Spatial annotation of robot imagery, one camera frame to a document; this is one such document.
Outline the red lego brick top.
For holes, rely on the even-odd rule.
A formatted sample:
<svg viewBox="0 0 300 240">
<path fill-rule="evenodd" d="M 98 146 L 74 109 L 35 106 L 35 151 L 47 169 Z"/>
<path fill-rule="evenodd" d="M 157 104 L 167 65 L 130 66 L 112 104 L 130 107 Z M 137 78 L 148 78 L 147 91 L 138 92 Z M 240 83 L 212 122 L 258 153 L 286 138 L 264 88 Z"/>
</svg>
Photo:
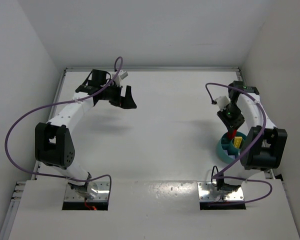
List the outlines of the red lego brick top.
<svg viewBox="0 0 300 240">
<path fill-rule="evenodd" d="M 236 129 L 230 129 L 227 132 L 227 138 L 231 141 L 237 134 L 237 130 Z"/>
</svg>

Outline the long yellow lego brick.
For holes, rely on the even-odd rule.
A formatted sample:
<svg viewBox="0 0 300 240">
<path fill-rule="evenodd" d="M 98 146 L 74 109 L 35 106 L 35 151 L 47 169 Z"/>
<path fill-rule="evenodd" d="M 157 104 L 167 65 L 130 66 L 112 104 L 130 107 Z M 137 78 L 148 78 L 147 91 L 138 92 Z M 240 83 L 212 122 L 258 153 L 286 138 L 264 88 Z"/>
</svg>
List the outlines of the long yellow lego brick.
<svg viewBox="0 0 300 240">
<path fill-rule="evenodd" d="M 243 142 L 243 138 L 241 136 L 235 136 L 232 140 L 232 144 L 236 149 L 241 148 L 242 142 Z"/>
</svg>

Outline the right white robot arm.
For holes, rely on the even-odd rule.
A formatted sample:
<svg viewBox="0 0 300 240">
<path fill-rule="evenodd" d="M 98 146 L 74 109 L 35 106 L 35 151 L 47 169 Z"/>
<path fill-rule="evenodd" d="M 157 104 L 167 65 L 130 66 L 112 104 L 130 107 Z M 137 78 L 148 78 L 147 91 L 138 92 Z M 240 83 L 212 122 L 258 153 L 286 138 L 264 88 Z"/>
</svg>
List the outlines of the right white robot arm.
<svg viewBox="0 0 300 240">
<path fill-rule="evenodd" d="M 268 117 L 254 86 L 229 84 L 227 96 L 218 97 L 217 116 L 227 129 L 217 147 L 221 160 L 231 167 L 215 180 L 219 191 L 236 191 L 253 175 L 276 169 L 281 163 L 288 133 Z"/>
</svg>

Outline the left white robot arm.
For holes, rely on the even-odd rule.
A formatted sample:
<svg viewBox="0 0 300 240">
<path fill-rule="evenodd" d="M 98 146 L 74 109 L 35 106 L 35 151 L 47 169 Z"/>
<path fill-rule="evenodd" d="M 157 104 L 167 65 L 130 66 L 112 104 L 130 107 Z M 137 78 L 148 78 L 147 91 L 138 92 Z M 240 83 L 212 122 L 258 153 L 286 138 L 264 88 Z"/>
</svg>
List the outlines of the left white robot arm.
<svg viewBox="0 0 300 240">
<path fill-rule="evenodd" d="M 75 147 L 71 133 L 85 114 L 98 101 L 107 101 L 122 109 L 136 109 L 132 88 L 127 86 L 122 96 L 122 80 L 127 71 L 117 71 L 107 78 L 107 71 L 93 69 L 85 81 L 75 90 L 72 102 L 46 123 L 35 127 L 35 158 L 56 169 L 68 180 L 70 188 L 87 198 L 93 192 L 88 181 L 91 174 L 75 160 Z"/>
</svg>

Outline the teal divided round container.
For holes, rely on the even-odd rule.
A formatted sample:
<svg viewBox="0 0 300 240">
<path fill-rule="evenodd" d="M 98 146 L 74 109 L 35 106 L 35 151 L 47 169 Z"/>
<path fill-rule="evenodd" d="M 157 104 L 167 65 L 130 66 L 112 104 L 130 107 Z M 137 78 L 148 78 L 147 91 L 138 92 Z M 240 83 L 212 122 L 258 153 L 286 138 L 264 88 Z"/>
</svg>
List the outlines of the teal divided round container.
<svg viewBox="0 0 300 240">
<path fill-rule="evenodd" d="M 240 145 L 234 144 L 235 138 L 240 139 Z M 239 156 L 246 138 L 245 134 L 238 131 L 235 137 L 230 140 L 227 133 L 225 133 L 216 145 L 216 153 L 219 159 L 226 164 L 232 163 Z"/>
</svg>

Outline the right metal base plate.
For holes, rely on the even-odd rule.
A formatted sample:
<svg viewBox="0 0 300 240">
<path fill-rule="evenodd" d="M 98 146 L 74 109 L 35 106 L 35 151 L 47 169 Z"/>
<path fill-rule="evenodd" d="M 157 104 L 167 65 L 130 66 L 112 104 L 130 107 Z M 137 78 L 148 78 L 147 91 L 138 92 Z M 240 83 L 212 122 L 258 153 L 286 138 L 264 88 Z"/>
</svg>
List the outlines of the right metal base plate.
<svg viewBox="0 0 300 240">
<path fill-rule="evenodd" d="M 199 201 L 202 203 L 243 202 L 244 194 L 240 185 L 225 184 L 217 187 L 215 181 L 197 183 Z"/>
</svg>

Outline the metal base plate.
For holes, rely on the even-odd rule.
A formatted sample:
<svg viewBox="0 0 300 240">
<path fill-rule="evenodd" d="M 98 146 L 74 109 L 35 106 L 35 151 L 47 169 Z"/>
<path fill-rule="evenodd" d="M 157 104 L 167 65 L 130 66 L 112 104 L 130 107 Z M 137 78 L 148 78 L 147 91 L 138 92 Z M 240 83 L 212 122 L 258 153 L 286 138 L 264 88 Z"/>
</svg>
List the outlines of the metal base plate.
<svg viewBox="0 0 300 240">
<path fill-rule="evenodd" d="M 225 184 L 217 187 L 215 181 L 197 183 L 199 201 L 202 203 L 243 202 L 244 194 L 240 185 Z"/>
<path fill-rule="evenodd" d="M 105 202 L 109 198 L 109 193 L 110 183 L 106 181 L 91 181 L 81 186 L 69 183 L 65 189 L 64 201 Z"/>
</svg>

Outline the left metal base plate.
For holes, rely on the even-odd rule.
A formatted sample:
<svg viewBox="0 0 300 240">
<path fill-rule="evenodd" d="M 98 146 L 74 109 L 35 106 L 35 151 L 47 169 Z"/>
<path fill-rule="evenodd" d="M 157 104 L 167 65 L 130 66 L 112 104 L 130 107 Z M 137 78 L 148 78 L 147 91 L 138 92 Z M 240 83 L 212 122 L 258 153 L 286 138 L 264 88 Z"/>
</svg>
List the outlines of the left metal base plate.
<svg viewBox="0 0 300 240">
<path fill-rule="evenodd" d="M 106 181 L 91 181 L 81 186 L 69 183 L 65 189 L 64 201 L 105 202 L 109 198 L 109 193 L 110 183 Z"/>
</svg>

